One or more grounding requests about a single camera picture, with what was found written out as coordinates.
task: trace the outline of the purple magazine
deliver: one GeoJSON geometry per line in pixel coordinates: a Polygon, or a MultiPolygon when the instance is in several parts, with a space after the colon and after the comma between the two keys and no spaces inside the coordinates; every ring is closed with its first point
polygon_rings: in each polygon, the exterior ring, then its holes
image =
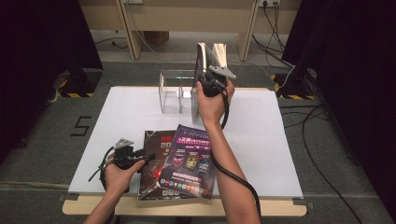
{"type": "Polygon", "coordinates": [[[216,168],[206,131],[179,125],[158,179],[162,189],[211,199],[216,168]]]}

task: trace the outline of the yellow black tape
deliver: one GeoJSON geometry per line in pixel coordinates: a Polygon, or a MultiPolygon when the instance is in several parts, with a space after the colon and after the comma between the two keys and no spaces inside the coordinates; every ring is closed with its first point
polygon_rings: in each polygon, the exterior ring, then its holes
{"type": "Polygon", "coordinates": [[[314,100],[314,96],[310,93],[311,90],[308,86],[302,84],[300,87],[294,88],[290,86],[283,86],[280,88],[279,83],[283,83],[285,75],[272,74],[271,79],[275,83],[275,93],[278,98],[291,99],[291,100],[314,100]]]}
{"type": "Polygon", "coordinates": [[[58,90],[59,97],[70,97],[70,98],[82,98],[82,97],[92,97],[93,96],[93,89],[91,86],[82,86],[79,88],[74,88],[73,86],[67,85],[68,82],[65,80],[61,87],[58,90]]]}
{"type": "Polygon", "coordinates": [[[59,92],[59,96],[70,98],[92,97],[93,93],[59,92]]]}

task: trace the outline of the finger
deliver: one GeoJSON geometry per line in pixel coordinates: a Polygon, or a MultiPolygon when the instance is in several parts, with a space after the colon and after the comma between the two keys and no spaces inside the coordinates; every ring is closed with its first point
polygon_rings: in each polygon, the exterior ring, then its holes
{"type": "Polygon", "coordinates": [[[107,159],[114,158],[114,152],[112,152],[110,155],[107,156],[107,159]]]}
{"type": "Polygon", "coordinates": [[[131,168],[128,169],[129,172],[131,172],[132,174],[136,173],[138,170],[140,170],[140,168],[142,168],[145,165],[145,161],[138,161],[137,163],[135,163],[131,168]]]}
{"type": "Polygon", "coordinates": [[[203,89],[202,83],[200,81],[197,81],[196,89],[197,89],[198,95],[201,95],[202,93],[204,93],[204,89],[203,89]]]}
{"type": "Polygon", "coordinates": [[[227,79],[227,86],[225,88],[230,96],[233,96],[233,93],[235,92],[235,87],[233,86],[233,83],[231,82],[230,79],[227,79]]]}

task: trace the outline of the clear plastic box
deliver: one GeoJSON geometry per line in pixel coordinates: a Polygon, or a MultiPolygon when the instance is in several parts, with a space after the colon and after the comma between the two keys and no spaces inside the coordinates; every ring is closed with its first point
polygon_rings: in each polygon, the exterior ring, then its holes
{"type": "Polygon", "coordinates": [[[162,70],[160,103],[164,114],[190,114],[194,70],[162,70]]]}

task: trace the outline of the table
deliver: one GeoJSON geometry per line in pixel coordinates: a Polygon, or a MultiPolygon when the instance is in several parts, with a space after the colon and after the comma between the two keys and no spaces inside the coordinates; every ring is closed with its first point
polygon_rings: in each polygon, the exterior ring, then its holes
{"type": "Polygon", "coordinates": [[[252,35],[258,0],[145,0],[143,5],[127,5],[117,0],[124,17],[134,59],[143,41],[137,32],[185,31],[236,33],[239,57],[245,61],[252,35]]]}
{"type": "MultiPolygon", "coordinates": [[[[249,183],[257,190],[264,216],[303,216],[303,194],[289,151],[275,93],[264,89],[237,89],[224,129],[233,152],[249,183]]],[[[96,170],[105,152],[121,137],[143,147],[145,130],[174,130],[178,124],[203,129],[192,123],[191,114],[163,114],[158,88],[113,87],[107,96],[92,136],[73,177],[64,213],[87,215],[103,195],[96,170]]],[[[122,197],[116,215],[130,216],[224,216],[217,185],[211,201],[137,202],[139,175],[134,175],[131,193],[122,197]]]]}

